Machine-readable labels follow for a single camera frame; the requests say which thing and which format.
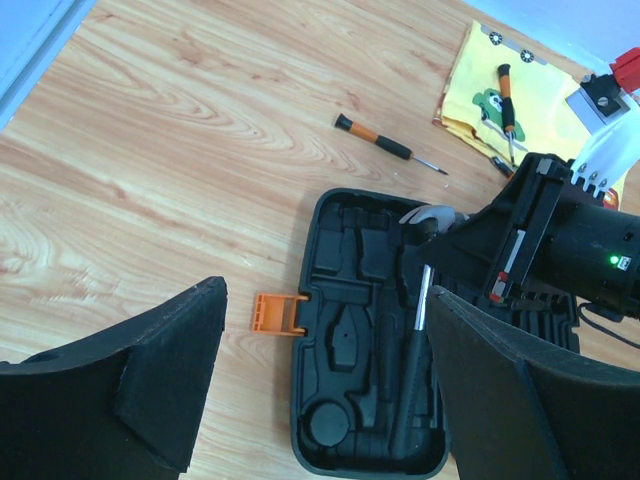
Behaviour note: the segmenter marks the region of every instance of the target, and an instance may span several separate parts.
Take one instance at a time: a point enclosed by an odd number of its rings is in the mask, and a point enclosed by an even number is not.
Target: orange screwdriver handle
[[[340,130],[352,133],[356,137],[360,137],[367,142],[374,143],[383,150],[391,153],[392,155],[395,155],[396,157],[400,157],[403,160],[410,160],[412,158],[413,152],[410,148],[405,147],[395,140],[391,140],[390,138],[378,135],[373,130],[369,130],[359,123],[348,119],[342,113],[338,116],[335,127],[339,128]]]
[[[516,129],[516,112],[511,100],[511,65],[505,63],[498,67],[500,79],[500,94],[502,95],[502,129],[505,133],[511,133]]]

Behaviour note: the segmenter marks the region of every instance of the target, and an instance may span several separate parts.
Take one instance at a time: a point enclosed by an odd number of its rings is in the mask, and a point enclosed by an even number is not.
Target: white wall
[[[640,0],[466,0],[596,73],[640,47]]]
[[[0,0],[0,131],[96,0]]]

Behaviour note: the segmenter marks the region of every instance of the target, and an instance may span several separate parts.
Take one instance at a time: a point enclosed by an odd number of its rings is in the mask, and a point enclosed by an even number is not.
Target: screwdriver
[[[449,175],[442,168],[434,165],[433,163],[429,163],[422,158],[416,157],[410,148],[405,147],[401,143],[396,142],[395,140],[391,140],[388,137],[383,137],[382,135],[378,135],[372,130],[369,130],[366,127],[363,127],[359,123],[353,122],[345,117],[342,113],[338,116],[336,120],[335,127],[346,132],[352,133],[356,137],[363,138],[364,140],[374,143],[379,146],[381,149],[386,150],[387,152],[395,155],[396,157],[400,157],[403,160],[416,160],[423,165],[426,165],[429,168],[434,169],[436,172],[440,172],[443,175]]]
[[[511,100],[511,65],[504,63],[498,67],[498,79],[500,80],[500,94],[502,95],[502,129],[509,140],[509,156],[511,163],[515,165],[513,154],[513,140],[516,130],[516,112]]]
[[[398,410],[393,419],[389,453],[395,460],[406,458],[411,454],[411,430],[416,408],[416,396],[420,382],[424,382],[420,366],[427,351],[426,311],[427,294],[433,284],[434,271],[430,265],[425,265],[422,271],[420,297],[413,330],[409,334],[409,348],[403,361],[402,380],[400,383],[400,399]]]
[[[497,155],[491,157],[491,163],[493,163],[495,167],[500,170],[500,173],[511,180],[511,177],[513,177],[513,174],[516,171],[512,165],[509,165],[502,157],[499,157]]]

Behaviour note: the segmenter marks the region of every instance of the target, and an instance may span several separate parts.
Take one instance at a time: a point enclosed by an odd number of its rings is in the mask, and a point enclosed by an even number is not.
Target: wooden floor
[[[472,18],[491,22],[456,0],[100,0],[0,137],[0,359],[222,275],[227,329],[183,478],[310,478],[289,440],[291,344],[249,333],[254,295],[296,292],[332,187],[468,212],[501,189],[430,123]],[[335,130],[341,111],[451,176]],[[639,185],[636,169],[636,214]],[[637,322],[618,331],[639,340]],[[586,355],[640,369],[631,348],[580,333]],[[437,478],[457,478],[453,463]]]

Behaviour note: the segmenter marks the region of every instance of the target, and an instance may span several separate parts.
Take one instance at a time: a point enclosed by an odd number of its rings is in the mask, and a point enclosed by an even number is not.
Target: tool case
[[[309,229],[300,294],[258,298],[254,331],[296,337],[291,441],[299,462],[313,473],[429,478],[447,459],[450,442],[430,355],[419,367],[424,381],[410,446],[401,457],[392,458],[389,452],[406,339],[422,279],[417,249],[426,240],[426,232],[399,220],[420,205],[359,190],[327,192]],[[572,296],[536,299],[526,304],[529,310],[518,310],[437,272],[434,284],[499,320],[579,352]]]

